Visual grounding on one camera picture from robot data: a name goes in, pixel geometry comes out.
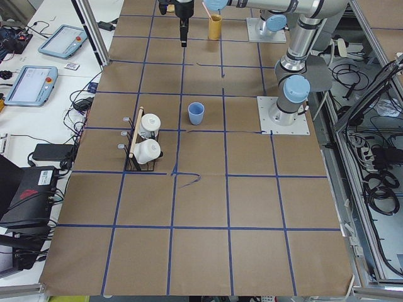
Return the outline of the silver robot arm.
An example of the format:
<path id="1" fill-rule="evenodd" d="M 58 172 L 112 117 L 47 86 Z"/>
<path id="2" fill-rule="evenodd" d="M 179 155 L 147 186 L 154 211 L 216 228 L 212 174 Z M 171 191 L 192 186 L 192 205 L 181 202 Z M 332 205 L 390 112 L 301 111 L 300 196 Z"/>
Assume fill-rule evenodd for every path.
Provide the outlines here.
<path id="1" fill-rule="evenodd" d="M 269 110 L 269 117 L 277 125 L 289 126 L 295 121 L 302 103 L 307 100 L 310 84 L 302 72 L 309 52 L 321 31 L 323 22 L 342 13 L 346 1 L 204 1 L 212 11 L 226 6 L 256 8 L 276 14 L 299 14 L 286 54 L 278 61 L 275 74 L 279 96 Z"/>
<path id="2" fill-rule="evenodd" d="M 262 35 L 280 31 L 287 25 L 287 17 L 284 14 L 272 13 L 269 10 L 262 9 L 260 18 L 262 23 L 259 26 L 259 30 Z"/>

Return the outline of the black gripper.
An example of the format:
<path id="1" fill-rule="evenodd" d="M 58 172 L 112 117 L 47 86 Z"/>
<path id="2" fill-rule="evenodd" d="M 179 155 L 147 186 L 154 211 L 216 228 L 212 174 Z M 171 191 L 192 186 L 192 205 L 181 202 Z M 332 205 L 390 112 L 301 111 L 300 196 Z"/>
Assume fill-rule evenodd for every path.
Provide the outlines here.
<path id="1" fill-rule="evenodd" d="M 180 18 L 179 32 L 183 48 L 187 47 L 188 41 L 188 19 L 193 16 L 193 0 L 176 0 L 174 2 L 175 14 Z"/>

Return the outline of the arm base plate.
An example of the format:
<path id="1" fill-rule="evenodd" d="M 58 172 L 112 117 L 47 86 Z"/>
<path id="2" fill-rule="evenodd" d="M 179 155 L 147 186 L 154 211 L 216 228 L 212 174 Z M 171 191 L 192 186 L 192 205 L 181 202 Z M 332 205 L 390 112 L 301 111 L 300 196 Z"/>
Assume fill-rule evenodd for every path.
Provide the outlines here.
<path id="1" fill-rule="evenodd" d="M 296 113 L 284 113 L 277 107 L 277 97 L 258 96 L 261 133 L 265 135 L 310 135 L 304 107 Z"/>
<path id="2" fill-rule="evenodd" d="M 274 15 L 263 21 L 261 18 L 247 18 L 247 31 L 250 42 L 257 43 L 286 43 L 284 27 L 287 17 Z"/>

